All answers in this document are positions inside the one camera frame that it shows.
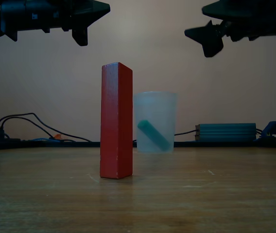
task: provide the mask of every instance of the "teal object in cup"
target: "teal object in cup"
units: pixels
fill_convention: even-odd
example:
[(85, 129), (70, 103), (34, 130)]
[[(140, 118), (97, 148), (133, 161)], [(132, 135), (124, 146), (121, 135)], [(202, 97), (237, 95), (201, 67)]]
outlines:
[(147, 120), (142, 120), (137, 125), (140, 129), (155, 145), (157, 145), (162, 151), (170, 149), (170, 144), (160, 132), (154, 128)]
[(170, 92), (144, 92), (134, 95), (138, 151), (173, 151), (176, 103), (177, 95)]

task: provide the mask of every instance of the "blue clamp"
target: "blue clamp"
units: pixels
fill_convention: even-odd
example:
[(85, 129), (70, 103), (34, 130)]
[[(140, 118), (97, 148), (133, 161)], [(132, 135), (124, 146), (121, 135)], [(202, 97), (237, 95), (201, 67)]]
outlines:
[(271, 137), (273, 135), (276, 135), (276, 121), (271, 121), (261, 133), (261, 137)]

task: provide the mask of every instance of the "orange object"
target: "orange object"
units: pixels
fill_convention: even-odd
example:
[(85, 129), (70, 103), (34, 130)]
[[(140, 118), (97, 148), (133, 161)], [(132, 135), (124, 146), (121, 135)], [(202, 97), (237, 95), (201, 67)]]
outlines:
[(54, 136), (54, 138), (55, 138), (55, 139), (58, 139), (58, 140), (61, 140), (61, 139), (62, 139), (61, 134), (56, 134), (56, 135)]
[(133, 71), (122, 63), (103, 66), (100, 176), (133, 174)]

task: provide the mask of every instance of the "black cable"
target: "black cable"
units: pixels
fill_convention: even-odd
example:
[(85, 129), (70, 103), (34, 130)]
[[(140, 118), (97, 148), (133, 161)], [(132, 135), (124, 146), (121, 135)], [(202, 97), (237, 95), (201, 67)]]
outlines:
[(56, 131), (57, 133), (63, 134), (63, 135), (68, 136), (68, 137), (78, 138), (78, 139), (85, 140), (85, 141), (87, 141), (87, 142), (91, 142), (90, 140), (88, 140), (88, 139), (86, 139), (86, 138), (77, 137), (77, 136), (73, 136), (73, 135), (70, 135), (70, 134), (67, 134), (67, 133), (63, 133), (63, 132), (60, 132), (59, 130), (56, 130), (56, 129), (54, 129), (54, 128), (48, 126), (48, 125), (46, 125), (43, 121), (41, 121), (41, 119), (40, 119), (35, 113), (24, 113), (24, 114), (16, 114), (16, 115), (5, 116), (5, 117), (2, 117), (2, 118), (0, 119), (0, 122), (1, 122), (2, 120), (4, 120), (4, 119), (8, 118), (8, 117), (12, 117), (12, 116), (13, 116), (13, 117), (20, 117), (20, 116), (27, 116), (27, 115), (33, 115), (33, 116), (35, 116), (35, 118), (36, 118), (42, 125), (44, 125), (45, 127), (49, 128), (49, 129), (51, 129), (51, 130)]
[(189, 132), (184, 132), (184, 133), (177, 133), (175, 134), (175, 136), (180, 136), (180, 135), (185, 135), (185, 134), (189, 134), (189, 133), (193, 133), (193, 132), (196, 132), (198, 130), (192, 130), (192, 131), (189, 131)]
[(7, 120), (10, 120), (10, 119), (23, 119), (23, 120), (26, 120), (26, 121), (28, 121), (28, 122), (31, 122), (32, 124), (34, 124), (35, 126), (37, 126), (38, 128), (40, 128), (41, 130), (43, 130), (45, 133), (47, 133), (51, 138), (54, 138), (49, 132), (47, 132), (46, 130), (44, 130), (41, 126), (35, 124), (33, 121), (31, 121), (31, 120), (29, 120), (29, 119), (27, 119), (27, 118), (24, 118), (24, 117), (17, 117), (17, 116), (9, 117), (9, 118), (7, 118), (7, 119), (5, 119), (5, 120), (3, 121), (2, 125), (1, 125), (1, 128), (3, 128), (5, 122), (6, 122)]

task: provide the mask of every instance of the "teal power supply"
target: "teal power supply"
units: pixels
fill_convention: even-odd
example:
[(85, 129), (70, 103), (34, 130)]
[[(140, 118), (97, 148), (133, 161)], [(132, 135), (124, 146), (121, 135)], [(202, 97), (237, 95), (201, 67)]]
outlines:
[(196, 125), (195, 140), (201, 142), (251, 142), (256, 140), (256, 124), (200, 124)]

